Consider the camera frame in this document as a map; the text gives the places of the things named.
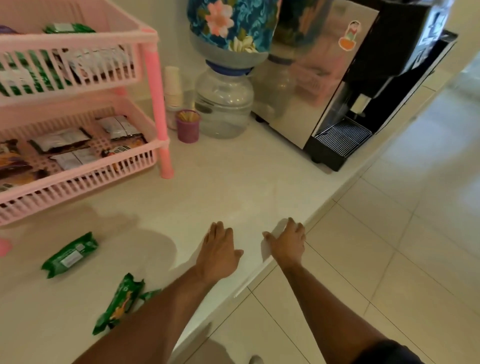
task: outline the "drip tray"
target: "drip tray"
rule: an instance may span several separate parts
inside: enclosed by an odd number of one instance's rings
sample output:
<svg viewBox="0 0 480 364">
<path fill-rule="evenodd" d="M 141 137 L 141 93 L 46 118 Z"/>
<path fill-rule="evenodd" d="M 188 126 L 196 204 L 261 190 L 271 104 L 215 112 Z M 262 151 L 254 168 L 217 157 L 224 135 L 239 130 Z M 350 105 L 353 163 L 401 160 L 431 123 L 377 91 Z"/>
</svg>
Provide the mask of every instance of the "drip tray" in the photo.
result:
<svg viewBox="0 0 480 364">
<path fill-rule="evenodd" d="M 349 117 L 344 117 L 338 124 L 310 138 L 304 150 L 311 155 L 315 163 L 323 163 L 338 171 L 347 158 L 372 135 L 367 128 Z"/>
</svg>

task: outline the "white countertop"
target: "white countertop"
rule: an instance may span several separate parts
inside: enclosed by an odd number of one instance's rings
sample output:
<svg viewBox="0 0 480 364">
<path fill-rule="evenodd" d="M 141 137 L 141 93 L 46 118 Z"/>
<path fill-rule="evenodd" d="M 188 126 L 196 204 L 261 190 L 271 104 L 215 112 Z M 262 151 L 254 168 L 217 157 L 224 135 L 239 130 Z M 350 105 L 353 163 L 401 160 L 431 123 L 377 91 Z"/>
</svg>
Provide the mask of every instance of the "white countertop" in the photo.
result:
<svg viewBox="0 0 480 364">
<path fill-rule="evenodd" d="M 245 255 L 202 302 L 183 342 L 265 264 L 262 231 L 288 216 L 306 222 L 398 128 L 392 122 L 338 173 L 255 121 L 233 140 L 186 145 L 171 133 L 174 179 L 150 169 L 0 229 L 14 245 L 0 258 L 0 362 L 70 363 L 101 336 L 93 327 L 126 273 L 145 279 L 146 291 L 165 287 L 193 263 L 210 223 L 223 220 Z M 42 263 L 88 231 L 99 249 L 47 280 Z"/>
</svg>

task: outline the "hand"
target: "hand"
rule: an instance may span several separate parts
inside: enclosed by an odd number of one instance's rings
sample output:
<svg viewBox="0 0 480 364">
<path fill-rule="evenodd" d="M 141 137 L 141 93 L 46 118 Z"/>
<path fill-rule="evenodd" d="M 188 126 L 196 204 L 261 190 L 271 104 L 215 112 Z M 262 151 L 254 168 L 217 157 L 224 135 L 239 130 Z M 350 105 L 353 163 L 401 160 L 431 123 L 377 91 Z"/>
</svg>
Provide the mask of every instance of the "hand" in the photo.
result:
<svg viewBox="0 0 480 364">
<path fill-rule="evenodd" d="M 242 255 L 243 250 L 233 247 L 233 229 L 225 230 L 219 221 L 205 235 L 196 267 L 207 284 L 216 284 L 237 270 Z"/>
<path fill-rule="evenodd" d="M 281 269 L 301 264 L 301 256 L 305 251 L 305 228 L 297 224 L 292 218 L 278 239 L 271 233 L 264 231 L 263 236 L 272 250 L 272 256 Z"/>
</svg>

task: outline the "forearm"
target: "forearm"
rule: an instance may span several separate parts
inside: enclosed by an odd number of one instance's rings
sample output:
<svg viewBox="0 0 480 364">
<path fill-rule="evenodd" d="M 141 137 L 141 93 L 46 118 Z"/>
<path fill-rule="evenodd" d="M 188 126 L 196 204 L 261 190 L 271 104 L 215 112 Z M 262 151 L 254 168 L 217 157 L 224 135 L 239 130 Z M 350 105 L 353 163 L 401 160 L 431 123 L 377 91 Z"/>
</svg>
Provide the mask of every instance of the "forearm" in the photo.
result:
<svg viewBox="0 0 480 364">
<path fill-rule="evenodd" d="M 327 364 L 351 364 L 385 337 L 297 264 L 283 269 Z"/>
<path fill-rule="evenodd" d="M 190 268 L 100 339 L 74 364 L 166 363 L 183 329 L 213 287 Z"/>
</svg>

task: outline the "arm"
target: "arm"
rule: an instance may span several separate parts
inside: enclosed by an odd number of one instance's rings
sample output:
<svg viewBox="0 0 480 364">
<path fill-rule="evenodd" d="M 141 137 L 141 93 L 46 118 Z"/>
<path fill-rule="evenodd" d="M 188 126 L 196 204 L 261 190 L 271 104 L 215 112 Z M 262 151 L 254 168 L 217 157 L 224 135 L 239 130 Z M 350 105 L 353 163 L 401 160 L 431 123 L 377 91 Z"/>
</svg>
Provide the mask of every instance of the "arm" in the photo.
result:
<svg viewBox="0 0 480 364">
<path fill-rule="evenodd" d="M 264 232 L 272 255 L 292 287 L 327 364 L 351 364 L 362 352 L 386 340 L 379 331 L 341 303 L 301 265 L 305 228 L 288 219 L 278 239 Z"/>
<path fill-rule="evenodd" d="M 243 255 L 233 230 L 213 223 L 196 264 L 130 314 L 74 364 L 166 363 L 183 329 L 211 288 L 231 275 Z"/>
</svg>

